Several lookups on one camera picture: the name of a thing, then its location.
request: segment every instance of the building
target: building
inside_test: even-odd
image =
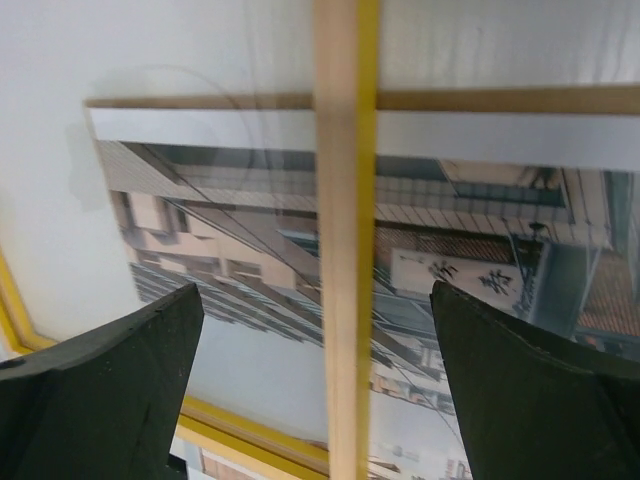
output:
[[[321,343],[312,153],[99,144],[134,262],[207,284],[223,321],[255,324],[260,304],[257,318],[270,323],[252,328]],[[559,335],[638,357],[633,181],[378,157],[376,361],[440,378],[428,298],[437,278]]]

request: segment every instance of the photograph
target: photograph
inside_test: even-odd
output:
[[[197,357],[221,391],[191,391],[326,448],[313,152],[125,140],[97,144],[140,300],[195,282],[205,324],[225,335],[201,348],[256,353],[226,373]],[[637,174],[540,163],[377,155],[370,478],[471,478],[429,298],[438,280],[640,360]],[[240,383],[279,392],[278,406],[234,402]]]

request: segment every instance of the wooden frame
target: wooden frame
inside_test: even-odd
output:
[[[377,0],[316,0],[316,165],[331,477],[367,478]]]
[[[635,85],[531,88],[378,90],[377,110],[474,113],[640,114],[640,88]],[[312,110],[312,93],[264,95],[188,95],[176,97],[89,98],[88,108],[264,109]]]

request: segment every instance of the apartment building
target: apartment building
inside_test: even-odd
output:
[[[143,252],[136,258],[155,251],[166,269],[176,245],[193,243],[172,268],[199,278],[194,257],[204,252],[217,259],[218,281],[266,287],[321,316],[312,153],[99,143],[121,225],[135,225],[125,238]],[[377,167],[379,361],[439,375],[435,279],[594,348],[638,355],[632,175],[396,157],[379,157]],[[163,231],[178,241],[149,237]],[[620,268],[614,288],[607,272]]]

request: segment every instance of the white border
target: white border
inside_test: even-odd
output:
[[[315,150],[312,110],[91,108],[96,138],[221,148]],[[377,153],[640,171],[640,117],[378,112]]]

